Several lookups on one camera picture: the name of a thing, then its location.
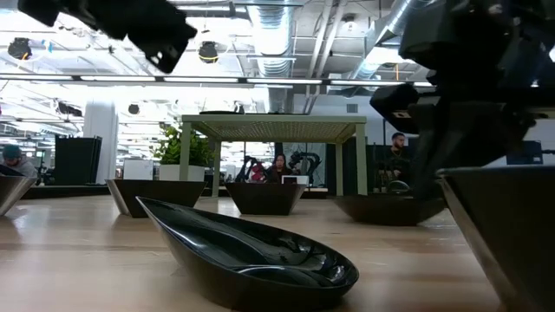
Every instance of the wooden table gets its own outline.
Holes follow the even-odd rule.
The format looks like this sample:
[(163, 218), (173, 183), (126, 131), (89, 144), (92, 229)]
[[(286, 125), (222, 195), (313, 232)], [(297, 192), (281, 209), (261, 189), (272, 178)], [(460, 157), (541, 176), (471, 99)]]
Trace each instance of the wooden table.
[[(230, 198), (197, 208), (238, 216)], [(355, 224), (329, 200), (247, 219), (339, 250), (361, 272), (334, 312), (489, 312), (499, 300), (446, 212), (427, 227)], [(22, 201), (0, 218), (0, 307), (9, 312), (223, 312), (200, 296), (149, 219), (109, 196)]]
[[(189, 163), (191, 130), (216, 142), (214, 159), (220, 159), (222, 142), (307, 142), (336, 145), (336, 195), (343, 195), (343, 143), (356, 135), (358, 193), (368, 194), (366, 180), (366, 117), (309, 116), (301, 114), (200, 114), (183, 115), (181, 164)], [(180, 166), (180, 180), (187, 181), (188, 166)], [(219, 161), (214, 161), (212, 195), (218, 196)]]

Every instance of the robotic arm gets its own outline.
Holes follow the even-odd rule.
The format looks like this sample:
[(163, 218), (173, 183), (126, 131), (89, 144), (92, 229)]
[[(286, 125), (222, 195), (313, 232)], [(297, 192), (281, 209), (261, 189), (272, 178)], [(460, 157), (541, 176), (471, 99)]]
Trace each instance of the robotic arm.
[(258, 162), (257, 159), (250, 157), (250, 156), (246, 156), (245, 157), (245, 161), (243, 163), (243, 166), (241, 167), (241, 170), (239, 171), (239, 173), (237, 174), (237, 177), (235, 178), (235, 182), (236, 183), (244, 183), (246, 182), (249, 177), (251, 176), (251, 171), (253, 171), (254, 168), (256, 169), (256, 176), (253, 176), (253, 178), (257, 181), (262, 181), (266, 178), (265, 176), (265, 169), (264, 166), (262, 166), (262, 164), (260, 162)]
[(309, 183), (311, 185), (314, 184), (314, 171), (320, 166), (322, 161), (320, 160), (320, 156), (316, 153), (306, 153), (306, 152), (294, 152), (291, 155), (289, 161), (289, 167), (291, 169), (295, 168), (295, 166), (301, 162), (301, 160), (307, 159), (309, 162), (309, 169), (306, 171), (306, 175), (309, 176)]
[(128, 36), (166, 74), (197, 34), (185, 23), (185, 13), (165, 0), (19, 0), (17, 7), (50, 27), (63, 12), (116, 40)]
[(399, 55), (429, 68), (435, 91), (383, 87), (370, 105), (399, 131), (420, 135), (416, 198), (440, 196), (438, 169), (486, 165), (519, 148), (535, 120), (549, 117), (555, 7), (548, 4), (440, 0), (408, 19)]

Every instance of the potted plant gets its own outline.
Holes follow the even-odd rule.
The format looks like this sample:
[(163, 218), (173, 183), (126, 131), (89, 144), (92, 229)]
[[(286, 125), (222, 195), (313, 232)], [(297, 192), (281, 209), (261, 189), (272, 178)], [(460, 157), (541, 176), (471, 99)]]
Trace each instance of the potted plant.
[[(160, 141), (160, 147), (153, 149), (155, 158), (160, 159), (160, 180), (180, 180), (181, 160), (181, 131), (172, 126), (161, 126), (165, 139)], [(208, 146), (208, 140), (200, 138), (191, 131), (191, 146), (189, 148), (189, 181), (204, 181), (205, 167), (214, 159), (213, 151)]]

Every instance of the man with beard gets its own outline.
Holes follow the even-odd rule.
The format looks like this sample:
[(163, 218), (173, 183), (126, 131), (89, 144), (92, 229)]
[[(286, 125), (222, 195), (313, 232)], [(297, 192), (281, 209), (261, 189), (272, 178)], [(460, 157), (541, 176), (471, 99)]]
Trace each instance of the man with beard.
[(410, 156), (405, 149), (405, 134), (394, 133), (391, 136), (391, 147), (386, 148), (383, 162), (379, 165), (385, 171), (388, 180), (410, 182)]

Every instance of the black bowl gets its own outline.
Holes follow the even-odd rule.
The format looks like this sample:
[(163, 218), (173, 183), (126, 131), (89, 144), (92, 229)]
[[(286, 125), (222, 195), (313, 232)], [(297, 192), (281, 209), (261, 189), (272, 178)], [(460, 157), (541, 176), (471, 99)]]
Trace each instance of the black bowl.
[(225, 188), (241, 214), (289, 216), (306, 185), (226, 183)]
[(5, 215), (35, 182), (36, 178), (0, 176), (0, 216)]
[(390, 226), (416, 226), (447, 207), (439, 198), (420, 201), (388, 193), (341, 196), (334, 201), (356, 222)]
[(510, 311), (555, 311), (555, 166), (440, 171), (457, 225)]
[(209, 300), (240, 311), (306, 311), (340, 302), (358, 270), (335, 250), (239, 218), (138, 198)]
[(131, 179), (107, 179), (106, 184), (120, 213), (132, 218), (148, 217), (137, 196), (194, 207), (206, 186), (206, 182)]

